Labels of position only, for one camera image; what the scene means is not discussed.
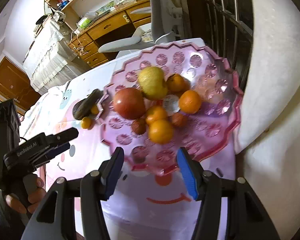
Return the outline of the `person's left hand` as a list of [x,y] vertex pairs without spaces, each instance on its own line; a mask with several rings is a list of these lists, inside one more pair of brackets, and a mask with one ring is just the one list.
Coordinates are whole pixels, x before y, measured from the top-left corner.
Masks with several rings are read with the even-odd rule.
[[37,185],[36,190],[33,193],[31,193],[28,197],[28,201],[30,203],[28,207],[25,207],[17,198],[9,194],[5,196],[6,204],[14,211],[17,211],[20,214],[26,214],[27,212],[34,213],[34,211],[40,204],[41,200],[46,195],[43,180],[37,178],[36,185]]

